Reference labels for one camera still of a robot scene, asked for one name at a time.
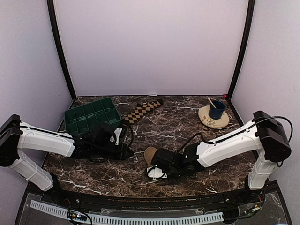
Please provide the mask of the green plastic divider tray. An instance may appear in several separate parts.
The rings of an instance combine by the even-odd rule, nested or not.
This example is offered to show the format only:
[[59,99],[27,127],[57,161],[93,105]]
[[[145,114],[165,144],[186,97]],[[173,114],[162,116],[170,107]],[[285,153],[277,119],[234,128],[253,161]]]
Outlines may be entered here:
[[106,97],[65,111],[65,131],[81,135],[91,131],[98,123],[107,123],[116,128],[122,118],[111,98]]

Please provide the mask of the tan ribbed sock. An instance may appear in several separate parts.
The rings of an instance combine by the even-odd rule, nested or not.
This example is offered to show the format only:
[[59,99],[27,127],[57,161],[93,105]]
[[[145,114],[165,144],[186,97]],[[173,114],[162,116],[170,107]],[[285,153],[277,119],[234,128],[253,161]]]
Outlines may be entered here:
[[147,163],[147,167],[151,166],[151,161],[155,155],[155,153],[157,152],[157,148],[155,147],[148,147],[145,151],[144,151],[144,157]]

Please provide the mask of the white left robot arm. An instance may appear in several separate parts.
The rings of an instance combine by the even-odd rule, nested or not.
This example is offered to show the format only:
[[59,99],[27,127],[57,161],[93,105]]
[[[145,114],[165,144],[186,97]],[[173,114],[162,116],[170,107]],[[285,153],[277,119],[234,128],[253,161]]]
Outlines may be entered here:
[[91,131],[79,135],[57,133],[22,122],[13,114],[0,128],[0,165],[15,170],[27,181],[46,192],[55,204],[66,201],[58,178],[42,169],[24,152],[24,149],[59,154],[74,159],[125,160],[133,156],[130,144],[122,139],[125,125],[114,128],[107,123],[97,124]]

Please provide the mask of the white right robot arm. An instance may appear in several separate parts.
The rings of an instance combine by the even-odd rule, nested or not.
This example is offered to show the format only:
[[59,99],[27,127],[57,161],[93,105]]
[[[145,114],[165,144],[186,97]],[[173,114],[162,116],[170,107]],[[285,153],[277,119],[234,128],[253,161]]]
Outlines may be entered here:
[[243,203],[250,203],[278,163],[291,155],[291,137],[286,135],[279,119],[288,121],[282,116],[257,111],[244,126],[212,140],[197,133],[194,137],[200,136],[200,142],[191,143],[189,139],[177,151],[148,147],[144,153],[148,165],[146,174],[154,180],[192,176],[220,161],[256,150],[258,159],[246,176],[245,189],[239,194]]

